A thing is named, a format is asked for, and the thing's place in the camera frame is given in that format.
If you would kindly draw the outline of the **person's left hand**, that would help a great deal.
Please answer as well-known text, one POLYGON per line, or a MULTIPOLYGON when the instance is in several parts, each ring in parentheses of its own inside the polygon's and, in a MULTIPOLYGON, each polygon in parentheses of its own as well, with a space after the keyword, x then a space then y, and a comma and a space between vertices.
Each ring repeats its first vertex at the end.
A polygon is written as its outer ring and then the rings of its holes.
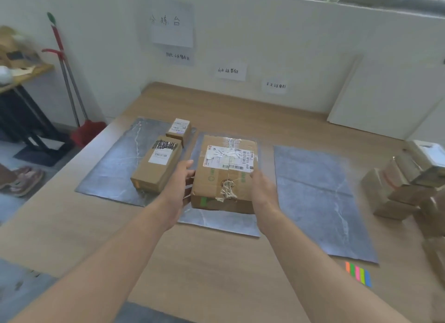
POLYGON ((164 231, 177 223, 183 208, 191 202, 195 172, 194 177, 177 177, 174 170, 163 191, 153 202, 156 218, 164 231))

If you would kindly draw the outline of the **large taped cardboard parcel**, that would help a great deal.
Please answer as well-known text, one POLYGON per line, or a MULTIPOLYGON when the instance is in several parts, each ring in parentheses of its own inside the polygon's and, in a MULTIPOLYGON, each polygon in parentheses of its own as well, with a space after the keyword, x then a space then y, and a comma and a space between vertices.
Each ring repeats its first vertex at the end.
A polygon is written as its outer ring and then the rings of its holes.
POLYGON ((254 214, 251 172, 258 168, 253 140, 204 135, 191 192, 191 206, 254 214))

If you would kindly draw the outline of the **person's left forearm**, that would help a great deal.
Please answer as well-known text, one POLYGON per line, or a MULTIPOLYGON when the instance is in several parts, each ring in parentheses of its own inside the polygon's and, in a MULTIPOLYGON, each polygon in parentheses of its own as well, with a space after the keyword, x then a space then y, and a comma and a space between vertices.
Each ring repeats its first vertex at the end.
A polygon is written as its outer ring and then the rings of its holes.
POLYGON ((158 198, 9 323, 112 323, 190 198, 158 198))

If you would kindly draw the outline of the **person's right forearm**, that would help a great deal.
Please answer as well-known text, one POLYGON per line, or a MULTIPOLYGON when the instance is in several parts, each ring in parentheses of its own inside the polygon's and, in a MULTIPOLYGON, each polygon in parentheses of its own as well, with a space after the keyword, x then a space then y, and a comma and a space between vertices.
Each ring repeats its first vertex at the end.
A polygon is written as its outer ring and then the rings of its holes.
POLYGON ((311 323, 411 323, 355 281, 279 208, 255 214, 311 323))

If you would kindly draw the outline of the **medium cardboard parcel black tape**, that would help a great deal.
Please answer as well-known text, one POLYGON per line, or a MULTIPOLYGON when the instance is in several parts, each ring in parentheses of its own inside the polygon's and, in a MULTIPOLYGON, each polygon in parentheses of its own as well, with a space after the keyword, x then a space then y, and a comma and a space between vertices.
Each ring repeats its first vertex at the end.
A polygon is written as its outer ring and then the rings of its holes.
POLYGON ((181 140, 159 136, 130 178, 134 187, 139 191, 159 194, 175 170, 181 152, 181 140))

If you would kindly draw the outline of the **grey marble mat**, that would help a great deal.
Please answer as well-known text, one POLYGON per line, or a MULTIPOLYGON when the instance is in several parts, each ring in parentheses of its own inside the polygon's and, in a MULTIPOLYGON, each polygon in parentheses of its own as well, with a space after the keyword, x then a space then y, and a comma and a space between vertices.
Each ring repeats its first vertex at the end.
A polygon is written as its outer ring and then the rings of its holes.
POLYGON ((283 213, 326 254, 378 264, 341 160, 326 152, 274 146, 283 213))
MULTIPOLYGON (((0 258, 0 323, 12 320, 58 281, 51 275, 0 258)), ((114 323, 194 323, 158 310, 126 302, 114 323)))
POLYGON ((171 126, 137 118, 76 187, 75 192, 133 206, 145 207, 157 194, 137 190, 130 177, 147 151, 171 126))
MULTIPOLYGON (((191 153, 191 159, 194 161, 192 169, 197 168, 197 159, 204 135, 208 134, 200 133, 197 136, 197 141, 191 153)), ((231 213, 226 211, 208 211, 203 209, 195 209, 192 208, 191 203, 184 208, 184 211, 179 219, 179 223, 196 225, 213 230, 225 231, 256 238, 260 237, 257 220, 254 214, 249 215, 241 213, 231 213)))

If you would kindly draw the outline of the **red broom with green tip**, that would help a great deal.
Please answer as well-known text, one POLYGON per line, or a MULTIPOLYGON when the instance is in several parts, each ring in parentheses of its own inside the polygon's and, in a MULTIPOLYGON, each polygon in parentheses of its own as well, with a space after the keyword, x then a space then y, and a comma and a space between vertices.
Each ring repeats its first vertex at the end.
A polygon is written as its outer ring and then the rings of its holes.
MULTIPOLYGON (((58 50, 63 51, 66 55, 64 45, 62 42, 62 38, 59 34, 59 30, 57 27, 55 17, 50 12, 47 12, 47 17, 51 23, 51 28, 53 30, 53 34, 54 34, 55 40, 56 40, 58 48, 59 48, 58 50)), ((103 122, 103 121, 93 122, 88 117, 88 119, 83 122, 83 124, 80 128, 77 127, 74 131, 72 131, 71 139, 77 146, 79 146, 80 148, 84 148, 97 135, 99 135, 106 127, 107 127, 107 124, 105 122, 103 122)))

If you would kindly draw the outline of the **coloured sticky index tabs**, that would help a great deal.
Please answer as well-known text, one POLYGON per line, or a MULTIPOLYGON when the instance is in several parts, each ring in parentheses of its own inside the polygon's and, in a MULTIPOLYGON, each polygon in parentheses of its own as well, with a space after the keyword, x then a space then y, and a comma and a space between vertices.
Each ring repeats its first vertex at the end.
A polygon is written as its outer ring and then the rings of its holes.
POLYGON ((370 274, 367 270, 350 262, 344 263, 346 272, 368 288, 372 288, 370 274))

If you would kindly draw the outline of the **large white paper sign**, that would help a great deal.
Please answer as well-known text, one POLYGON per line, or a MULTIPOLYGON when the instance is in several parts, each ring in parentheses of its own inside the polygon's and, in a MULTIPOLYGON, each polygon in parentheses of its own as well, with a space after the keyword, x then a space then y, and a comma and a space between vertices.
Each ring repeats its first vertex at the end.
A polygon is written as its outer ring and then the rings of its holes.
POLYGON ((149 16, 150 38, 154 44, 194 47, 194 7, 175 0, 152 2, 149 16))

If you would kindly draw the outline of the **pile of cardboard parcels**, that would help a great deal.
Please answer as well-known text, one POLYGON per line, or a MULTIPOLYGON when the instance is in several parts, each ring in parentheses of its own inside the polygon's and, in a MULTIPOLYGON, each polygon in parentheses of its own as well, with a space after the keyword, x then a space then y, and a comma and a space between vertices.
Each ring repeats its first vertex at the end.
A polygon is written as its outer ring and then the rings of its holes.
POLYGON ((397 221, 414 216, 426 258, 445 289, 445 146, 408 140, 360 183, 375 216, 397 221))

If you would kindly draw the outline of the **white board panel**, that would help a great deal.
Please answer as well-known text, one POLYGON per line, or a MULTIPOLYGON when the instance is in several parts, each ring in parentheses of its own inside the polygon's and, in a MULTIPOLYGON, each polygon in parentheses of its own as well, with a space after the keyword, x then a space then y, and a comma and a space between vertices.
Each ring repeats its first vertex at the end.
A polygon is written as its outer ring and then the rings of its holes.
POLYGON ((327 121, 405 140, 443 98, 445 64, 390 65, 357 56, 327 121))

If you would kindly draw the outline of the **pink slipper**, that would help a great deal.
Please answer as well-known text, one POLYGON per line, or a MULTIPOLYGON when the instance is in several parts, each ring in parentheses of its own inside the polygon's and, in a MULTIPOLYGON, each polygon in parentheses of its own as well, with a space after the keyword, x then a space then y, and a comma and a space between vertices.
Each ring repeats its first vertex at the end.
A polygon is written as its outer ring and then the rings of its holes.
POLYGON ((41 182, 44 176, 45 172, 37 168, 20 173, 16 180, 9 185, 9 193, 15 197, 24 197, 41 182))
POLYGON ((0 190, 5 188, 18 188, 23 190, 28 185, 26 174, 31 172, 29 166, 20 167, 14 170, 0 164, 0 190))

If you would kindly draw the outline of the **wooden table with black legs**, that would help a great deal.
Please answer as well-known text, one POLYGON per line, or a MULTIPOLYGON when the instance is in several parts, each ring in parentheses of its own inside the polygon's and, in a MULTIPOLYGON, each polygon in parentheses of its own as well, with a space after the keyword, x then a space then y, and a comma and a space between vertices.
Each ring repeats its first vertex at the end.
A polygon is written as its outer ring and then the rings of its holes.
POLYGON ((52 70, 53 65, 44 63, 31 73, 13 76, 8 85, 0 84, 0 140, 25 144, 14 158, 45 167, 53 167, 75 147, 24 87, 24 83, 52 70))

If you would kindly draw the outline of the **open cardboard box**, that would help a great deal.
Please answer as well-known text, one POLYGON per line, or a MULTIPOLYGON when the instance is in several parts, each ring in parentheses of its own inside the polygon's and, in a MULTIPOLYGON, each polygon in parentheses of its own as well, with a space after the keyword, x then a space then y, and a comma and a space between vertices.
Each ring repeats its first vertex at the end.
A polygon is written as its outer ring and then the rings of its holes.
POLYGON ((29 39, 11 27, 0 26, 0 66, 18 69, 40 64, 42 60, 29 39))

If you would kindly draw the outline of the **red long-handled dustpan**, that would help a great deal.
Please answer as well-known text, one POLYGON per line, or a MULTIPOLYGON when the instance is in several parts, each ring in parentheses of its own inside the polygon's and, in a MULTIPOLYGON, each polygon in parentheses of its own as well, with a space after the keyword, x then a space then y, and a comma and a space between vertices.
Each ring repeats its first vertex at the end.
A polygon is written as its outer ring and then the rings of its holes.
POLYGON ((64 83, 65 83, 66 90, 68 93, 68 98, 69 98, 72 112, 73 112, 73 115, 75 118, 75 122, 76 122, 77 127, 80 128, 82 126, 82 124, 81 124, 81 121, 79 119, 79 116, 78 116, 78 113, 76 110, 76 103, 74 101, 72 89, 74 89, 74 93, 77 98, 78 105, 81 108, 81 112, 83 114, 84 121, 86 121, 88 119, 88 116, 87 116, 87 112, 86 112, 85 106, 84 106, 82 98, 81 98, 81 94, 80 94, 77 84, 75 82, 73 72, 71 70, 70 64, 68 62, 68 59, 67 59, 65 53, 63 51, 58 51, 58 50, 49 49, 49 48, 42 49, 41 51, 43 53, 51 53, 51 54, 58 56, 60 68, 62 70, 62 75, 64 78, 64 83))

